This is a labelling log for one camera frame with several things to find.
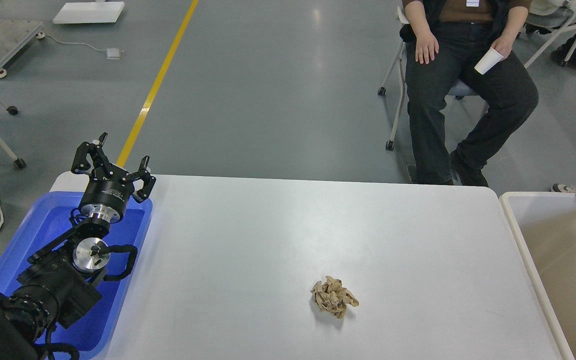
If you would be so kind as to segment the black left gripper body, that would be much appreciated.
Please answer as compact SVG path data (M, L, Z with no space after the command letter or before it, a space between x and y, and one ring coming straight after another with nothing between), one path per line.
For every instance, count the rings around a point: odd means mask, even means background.
M92 171L78 210L87 218L114 224L124 218L134 186L121 182L128 175L123 168L111 172L106 175L101 168Z

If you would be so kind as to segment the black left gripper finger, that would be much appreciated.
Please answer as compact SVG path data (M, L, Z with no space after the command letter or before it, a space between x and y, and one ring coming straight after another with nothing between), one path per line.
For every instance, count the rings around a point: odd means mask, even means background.
M103 132L92 142L82 142L75 151L71 164L71 173L84 174L88 177L112 177L114 165L103 151L107 132Z
M126 174L126 188L131 198L137 203L143 203L150 198L157 178L151 174L149 162L151 157L142 157L137 171Z

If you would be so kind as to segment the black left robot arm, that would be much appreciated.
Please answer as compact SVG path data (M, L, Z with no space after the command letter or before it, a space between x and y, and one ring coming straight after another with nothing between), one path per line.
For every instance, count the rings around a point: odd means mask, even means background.
M107 244L111 225L125 217L130 199L145 202L156 178L149 156L135 172L110 162L103 151L108 134L78 146L71 172L88 177L81 201L71 210L71 228L28 257L19 288L0 292L0 360L53 360L66 353L81 357L68 342L54 342L57 326L67 329L102 299L98 285L122 281L138 259L134 244Z

